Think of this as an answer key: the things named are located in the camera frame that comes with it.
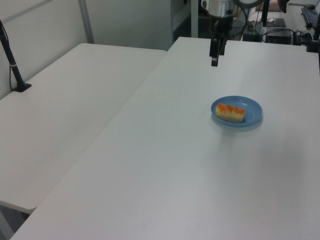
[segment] cable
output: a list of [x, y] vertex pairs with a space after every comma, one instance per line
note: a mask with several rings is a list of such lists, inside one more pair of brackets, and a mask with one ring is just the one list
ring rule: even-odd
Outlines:
[[[1, 20], [0, 20], [0, 28], [3, 29], [4, 34], [5, 34], [5, 37], [6, 37], [6, 40], [8, 41], [8, 45], [10, 45], [8, 34], [7, 34], [6, 29], [5, 29], [5, 26], [3, 25], [3, 23], [2, 23]], [[9, 63], [9, 85], [10, 85], [10, 90], [11, 90], [11, 92], [12, 92], [13, 89], [12, 89], [12, 86], [11, 86], [11, 70], [12, 70], [12, 67], [10, 66], [10, 63]]]
[[248, 19], [252, 16], [252, 14], [255, 14], [257, 12], [257, 10], [255, 10], [253, 13], [251, 13], [249, 16], [248, 16]]
[[3, 29], [5, 37], [6, 37], [6, 40], [8, 41], [8, 44], [9, 44], [9, 37], [8, 37], [7, 32], [6, 32], [5, 26], [2, 24], [1, 20], [0, 20], [0, 27]]
[[257, 26], [257, 22], [258, 22], [258, 17], [259, 17], [259, 12], [260, 12], [260, 7], [261, 7], [262, 3], [259, 5], [258, 7], [258, 14], [256, 15], [256, 20], [255, 20], [255, 24], [254, 24], [254, 27], [253, 27], [253, 30], [256, 32], [256, 26]]
[[261, 37], [268, 35], [268, 34], [273, 34], [273, 33], [282, 32], [282, 31], [291, 31], [291, 32], [293, 32], [293, 34], [296, 34], [296, 32], [291, 29], [282, 28], [282, 29], [273, 29], [273, 30], [267, 31], [266, 33], [262, 34]]
[[10, 85], [10, 90], [12, 92], [13, 89], [12, 89], [12, 86], [11, 86], [11, 66], [9, 66], [9, 85]]
[[240, 7], [241, 11], [243, 12], [245, 23], [244, 23], [244, 26], [242, 27], [240, 32], [228, 36], [228, 37], [231, 37], [231, 38], [235, 37], [235, 36], [238, 36], [238, 35], [242, 35], [244, 33], [247, 25], [248, 25], [248, 14], [246, 13], [246, 10], [245, 10], [245, 7], [244, 7], [243, 3], [240, 2], [239, 0], [233, 0], [233, 2], [234, 2], [234, 4], [238, 5]]

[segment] cake slice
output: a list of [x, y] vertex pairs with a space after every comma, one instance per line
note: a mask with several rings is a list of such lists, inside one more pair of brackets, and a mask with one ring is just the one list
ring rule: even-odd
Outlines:
[[237, 106], [219, 103], [215, 108], [215, 115], [225, 121], [241, 123], [244, 120], [246, 110]]

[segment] metal cylinder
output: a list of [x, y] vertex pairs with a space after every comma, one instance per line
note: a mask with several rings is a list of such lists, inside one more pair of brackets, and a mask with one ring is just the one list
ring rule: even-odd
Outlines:
[[202, 0], [201, 5], [211, 16], [225, 18], [233, 16], [236, 5], [232, 0]]

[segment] black mount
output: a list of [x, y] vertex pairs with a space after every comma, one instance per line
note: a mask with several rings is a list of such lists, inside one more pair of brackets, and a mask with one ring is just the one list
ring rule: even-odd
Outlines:
[[225, 54], [225, 47], [228, 40], [227, 32], [232, 29], [233, 16], [229, 17], [214, 17], [210, 16], [209, 24], [210, 30], [213, 32], [214, 37], [210, 42], [211, 66], [217, 67], [219, 55]]
[[13, 91], [22, 93], [25, 90], [27, 90], [28, 88], [30, 88], [31, 84], [25, 83], [22, 80], [21, 74], [20, 74], [18, 66], [16, 64], [16, 60], [15, 60], [14, 55], [12, 54], [12, 51], [9, 46], [9, 41], [6, 36], [5, 27], [3, 26], [1, 21], [0, 21], [0, 41], [2, 43], [4, 52], [6, 54], [6, 57], [8, 58], [10, 67], [12, 69], [12, 72], [13, 72], [15, 80], [16, 80], [16, 88], [14, 88]]

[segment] table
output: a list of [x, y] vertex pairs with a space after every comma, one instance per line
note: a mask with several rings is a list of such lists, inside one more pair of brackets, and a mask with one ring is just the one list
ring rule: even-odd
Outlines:
[[31, 213], [166, 52], [80, 44], [0, 101], [0, 204]]
[[[287, 4], [286, 7], [286, 13], [279, 12], [279, 11], [269, 11], [268, 12], [268, 19], [270, 18], [282, 18], [285, 21], [286, 28], [289, 28], [291, 30], [300, 30], [305, 31], [306, 30], [306, 22], [304, 20], [304, 17], [301, 15], [302, 6], [298, 5], [289, 5]], [[320, 11], [320, 4], [316, 6], [316, 10]], [[249, 21], [256, 21], [258, 12], [255, 12], [251, 15], [249, 18]], [[258, 21], [260, 21], [262, 15], [262, 11], [259, 11], [259, 17]]]
[[[12, 240], [318, 239], [318, 55], [228, 41], [212, 67], [209, 46], [179, 38]], [[215, 121], [230, 95], [262, 122]]]

